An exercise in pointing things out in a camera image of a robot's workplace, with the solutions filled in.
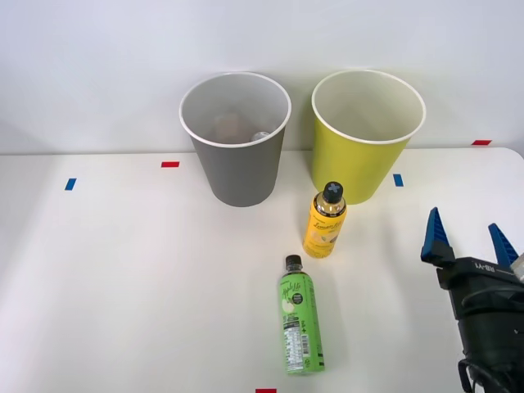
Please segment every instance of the green bottle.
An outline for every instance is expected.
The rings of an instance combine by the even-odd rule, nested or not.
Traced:
[[[286,270],[280,298],[287,373],[317,373],[324,370],[324,357],[313,282],[301,271],[298,255],[286,258]]]

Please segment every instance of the plastic bottle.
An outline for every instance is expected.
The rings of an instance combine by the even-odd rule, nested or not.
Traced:
[[[301,271],[298,255],[286,258],[286,270],[280,280],[286,370],[290,374],[317,373],[324,370],[324,356],[313,282]]]
[[[311,203],[304,250],[314,258],[330,255],[346,218],[346,201],[340,183],[329,182]]]

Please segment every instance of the gray bin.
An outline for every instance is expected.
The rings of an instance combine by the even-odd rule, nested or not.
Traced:
[[[291,114],[280,84],[247,72],[215,76],[186,94],[179,114],[217,198],[243,207],[271,194]]]

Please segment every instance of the bottle label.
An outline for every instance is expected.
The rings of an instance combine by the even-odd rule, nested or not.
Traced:
[[[280,282],[282,327],[288,373],[324,370],[313,282],[307,274],[288,274]]]
[[[323,258],[332,253],[346,218],[346,208],[340,215],[322,215],[313,200],[309,210],[309,222],[304,237],[304,250],[314,258]]]

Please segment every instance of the white wall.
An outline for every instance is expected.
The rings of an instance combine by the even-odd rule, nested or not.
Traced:
[[[310,147],[309,95],[346,67],[424,96],[411,146],[493,139],[524,153],[524,2],[3,0],[0,153],[189,151],[184,92],[225,70],[287,88],[285,148]]]

